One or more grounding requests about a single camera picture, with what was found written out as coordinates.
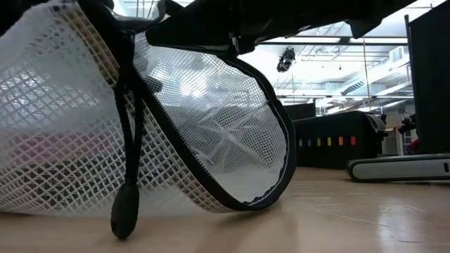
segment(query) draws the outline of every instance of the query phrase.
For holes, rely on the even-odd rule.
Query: mesh bag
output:
[[[293,126],[234,57],[151,46],[104,6],[55,0],[0,38],[0,212],[257,211],[295,169]]]

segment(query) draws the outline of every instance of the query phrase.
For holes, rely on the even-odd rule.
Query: black fabric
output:
[[[410,23],[411,72],[422,153],[450,152],[450,1]]]
[[[362,36],[377,25],[372,20],[414,1],[195,0],[146,35],[155,46],[238,55],[269,39],[349,19],[370,24],[354,26],[354,35]]]
[[[344,112],[295,120],[293,123],[297,166],[344,169],[350,160],[377,156],[376,132],[363,112]],[[356,140],[355,146],[351,144],[352,136]],[[339,137],[342,137],[343,145],[339,145]]]

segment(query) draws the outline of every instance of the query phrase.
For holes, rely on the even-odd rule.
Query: ceiling beam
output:
[[[403,37],[289,37],[270,39],[259,45],[314,45],[314,46],[407,46],[408,39]]]
[[[384,91],[378,92],[376,94],[376,96],[384,96],[384,95],[387,95],[387,94],[391,94],[391,93],[394,93],[395,91],[401,90],[401,89],[406,88],[406,87],[411,86],[411,85],[413,85],[413,83],[411,81],[405,82],[403,84],[398,84],[398,85],[393,86],[391,88],[385,89]]]
[[[351,95],[277,95],[277,98],[370,98],[370,99],[414,99],[414,96],[351,96]]]

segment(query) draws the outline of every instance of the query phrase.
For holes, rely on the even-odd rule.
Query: table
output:
[[[126,242],[108,219],[0,214],[0,252],[450,252],[450,183],[352,183],[299,168],[270,210],[139,219]]]

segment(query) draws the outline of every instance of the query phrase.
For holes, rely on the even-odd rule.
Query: white mesh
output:
[[[108,47],[75,2],[54,0],[26,12],[0,48],[0,212],[109,216],[125,157]],[[256,80],[142,34],[134,63],[149,86],[163,83],[158,100],[232,196],[252,201],[277,184],[285,138]],[[229,212],[189,170],[203,168],[188,168],[148,107],[144,115],[139,214]]]
[[[108,84],[118,66],[79,6],[65,2],[33,8],[0,38],[0,212],[109,216],[122,183],[124,141]],[[226,212],[148,108],[145,117],[140,215]]]
[[[144,34],[136,54],[149,62],[143,77],[164,84],[156,96],[189,148],[226,191],[251,202],[277,183],[285,136],[254,78],[216,56],[149,46]]]

